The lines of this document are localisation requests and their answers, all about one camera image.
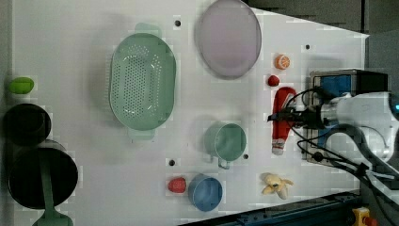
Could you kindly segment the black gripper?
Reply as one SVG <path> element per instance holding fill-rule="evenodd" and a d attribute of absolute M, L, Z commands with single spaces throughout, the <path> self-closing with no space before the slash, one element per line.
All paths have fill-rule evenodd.
<path fill-rule="evenodd" d="M 304 110 L 283 108 L 267 117 L 268 121 L 292 121 L 295 127 L 307 129 L 324 129 L 325 124 L 321 117 L 321 106 L 310 105 Z"/>

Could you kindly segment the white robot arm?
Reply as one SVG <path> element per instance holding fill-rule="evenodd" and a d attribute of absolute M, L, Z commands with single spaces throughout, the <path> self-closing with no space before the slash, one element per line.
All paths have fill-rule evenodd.
<path fill-rule="evenodd" d="M 398 98 L 386 91 L 334 97 L 318 93 L 317 105 L 296 108 L 294 94 L 276 95 L 272 151 L 280 155 L 289 132 L 320 130 L 316 137 L 300 135 L 309 159 L 345 170 L 378 192 L 398 190 Z"/>

